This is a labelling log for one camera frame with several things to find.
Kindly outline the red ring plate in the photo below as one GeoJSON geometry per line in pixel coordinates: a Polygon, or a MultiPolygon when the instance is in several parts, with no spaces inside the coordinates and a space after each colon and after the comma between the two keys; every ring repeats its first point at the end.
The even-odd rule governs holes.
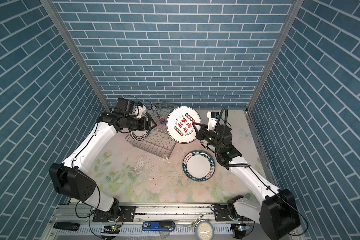
{"type": "Polygon", "coordinates": [[[148,126],[144,127],[143,130],[135,130],[129,132],[129,136],[136,141],[145,140],[150,135],[153,127],[152,116],[149,113],[145,113],[140,120],[143,120],[143,123],[147,123],[148,126]]]}

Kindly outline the just eat text plate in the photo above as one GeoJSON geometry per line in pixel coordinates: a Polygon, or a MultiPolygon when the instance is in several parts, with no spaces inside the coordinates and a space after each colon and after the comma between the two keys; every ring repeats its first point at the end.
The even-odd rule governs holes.
{"type": "Polygon", "coordinates": [[[175,108],[167,117],[167,132],[175,142],[189,144],[197,139],[193,123],[201,123],[196,110],[190,107],[175,108]]]}

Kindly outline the grey rim hao plate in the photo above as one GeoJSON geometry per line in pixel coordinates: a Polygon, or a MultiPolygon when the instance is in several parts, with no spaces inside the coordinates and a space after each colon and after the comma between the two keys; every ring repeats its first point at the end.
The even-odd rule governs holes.
{"type": "Polygon", "coordinates": [[[216,171],[213,157],[201,150],[189,152],[183,159],[182,167],[184,174],[195,182],[209,180],[216,171]]]}

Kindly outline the metal wire dish rack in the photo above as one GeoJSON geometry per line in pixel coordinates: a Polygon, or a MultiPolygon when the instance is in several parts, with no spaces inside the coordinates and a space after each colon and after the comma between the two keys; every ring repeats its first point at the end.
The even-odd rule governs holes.
{"type": "Polygon", "coordinates": [[[145,116],[149,114],[157,126],[151,130],[148,136],[145,132],[142,132],[141,134],[138,134],[137,131],[128,133],[126,141],[133,147],[139,148],[161,158],[169,159],[176,146],[176,142],[169,136],[166,127],[167,122],[160,123],[158,117],[162,117],[167,120],[169,113],[178,106],[157,100],[153,104],[152,109],[150,109],[150,104],[148,107],[149,109],[145,111],[145,116]]]}

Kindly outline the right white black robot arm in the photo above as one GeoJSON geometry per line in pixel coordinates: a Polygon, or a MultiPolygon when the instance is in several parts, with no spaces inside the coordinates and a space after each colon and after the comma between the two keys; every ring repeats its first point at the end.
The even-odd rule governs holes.
{"type": "Polygon", "coordinates": [[[304,218],[297,209],[295,197],[288,189],[281,190],[262,177],[232,144],[226,126],[209,130],[208,125],[193,123],[198,140],[205,140],[215,149],[217,162],[236,175],[254,194],[257,203],[245,197],[229,201],[232,214],[247,217],[261,225],[271,240],[279,240],[301,226],[304,218]]]}

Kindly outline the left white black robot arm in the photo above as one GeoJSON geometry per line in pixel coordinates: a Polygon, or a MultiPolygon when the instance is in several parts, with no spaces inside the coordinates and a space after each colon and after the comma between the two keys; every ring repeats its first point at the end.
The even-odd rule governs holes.
{"type": "Polygon", "coordinates": [[[104,112],[79,147],[62,163],[50,166],[49,175],[55,191],[93,207],[108,222],[117,221],[121,215],[119,201],[101,191],[96,181],[88,175],[90,167],[100,150],[117,133],[128,130],[130,133],[142,131],[149,134],[156,126],[148,113],[138,118],[104,112]]]}

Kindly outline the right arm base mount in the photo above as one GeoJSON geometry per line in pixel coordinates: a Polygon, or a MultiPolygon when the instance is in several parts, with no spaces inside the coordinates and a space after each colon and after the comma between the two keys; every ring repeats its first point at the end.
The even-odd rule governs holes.
{"type": "Polygon", "coordinates": [[[255,222],[256,217],[254,217],[255,212],[250,207],[245,207],[243,205],[239,205],[236,209],[234,205],[221,205],[218,203],[214,203],[210,205],[210,209],[215,216],[215,221],[217,222],[227,222],[227,221],[250,221],[255,222]]]}

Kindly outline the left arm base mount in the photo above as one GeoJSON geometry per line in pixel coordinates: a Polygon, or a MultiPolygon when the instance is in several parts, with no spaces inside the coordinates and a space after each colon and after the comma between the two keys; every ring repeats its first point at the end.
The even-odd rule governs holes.
{"type": "Polygon", "coordinates": [[[108,212],[95,210],[92,222],[94,223],[113,223],[113,222],[133,222],[136,206],[117,206],[112,207],[108,212]]]}

